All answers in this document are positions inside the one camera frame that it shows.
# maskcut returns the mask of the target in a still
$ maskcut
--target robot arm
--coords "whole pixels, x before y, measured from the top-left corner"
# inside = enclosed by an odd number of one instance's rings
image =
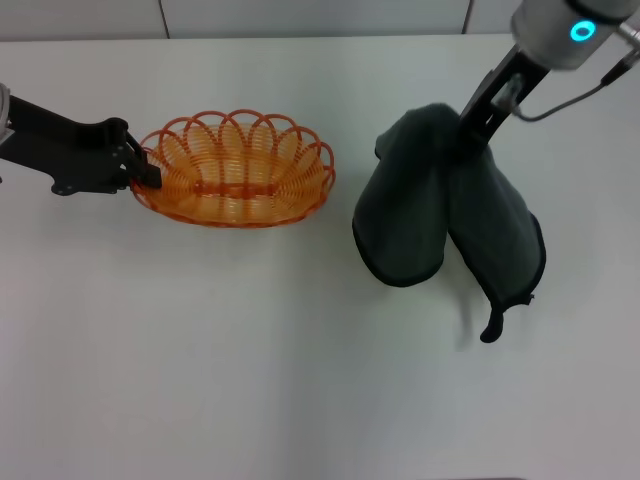
[[[2,84],[0,158],[49,174],[57,195],[116,193],[131,182],[162,186],[160,170],[147,162],[124,120],[76,123],[11,96]]]
[[[639,6],[640,0],[524,0],[511,20],[516,46],[487,75],[462,113],[465,147],[472,154],[481,152],[509,115],[541,120],[629,71],[640,59],[640,33],[624,22]],[[577,69],[614,33],[633,51],[598,87],[538,117],[520,112],[519,104],[551,70]]]

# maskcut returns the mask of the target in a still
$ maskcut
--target white table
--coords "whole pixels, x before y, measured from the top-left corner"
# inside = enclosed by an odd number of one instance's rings
[[[461,109],[508,36],[0,44],[12,93],[138,138],[215,108],[281,112],[334,149],[327,205],[215,230],[130,192],[53,195],[0,162],[2,479],[633,478],[640,471],[640,71],[536,125],[497,162],[549,262],[503,337],[449,248],[386,288],[350,220],[374,140],[405,110]],[[554,74],[533,114],[594,86],[617,41]]]

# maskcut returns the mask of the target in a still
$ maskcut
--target towel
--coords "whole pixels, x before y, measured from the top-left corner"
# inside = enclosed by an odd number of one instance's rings
[[[466,148],[460,117],[429,105],[378,137],[380,159],[356,205],[360,255],[381,282],[409,287],[442,265],[447,232],[491,303],[481,340],[496,341],[504,313],[528,305],[546,264],[540,225],[489,147]]]

